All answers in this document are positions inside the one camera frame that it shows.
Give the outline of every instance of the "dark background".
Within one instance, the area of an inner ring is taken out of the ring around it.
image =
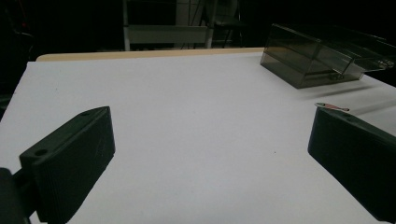
[[[175,0],[130,3],[130,23],[174,24]],[[241,0],[245,47],[264,47],[273,23],[334,24],[396,46],[389,2]],[[121,0],[0,0],[0,94],[12,93],[26,63],[43,54],[123,50]],[[394,69],[369,76],[395,85]]]

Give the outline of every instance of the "white table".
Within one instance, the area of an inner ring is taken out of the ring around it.
[[[378,223],[307,146],[316,102],[396,134],[396,89],[365,76],[296,90],[261,51],[210,52],[29,63],[0,123],[0,165],[15,173],[25,149],[109,105],[115,157],[70,223]]]

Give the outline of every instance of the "transparent container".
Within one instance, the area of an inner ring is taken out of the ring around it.
[[[378,36],[333,25],[276,23],[261,59],[296,89],[359,80],[395,62],[396,47]]]

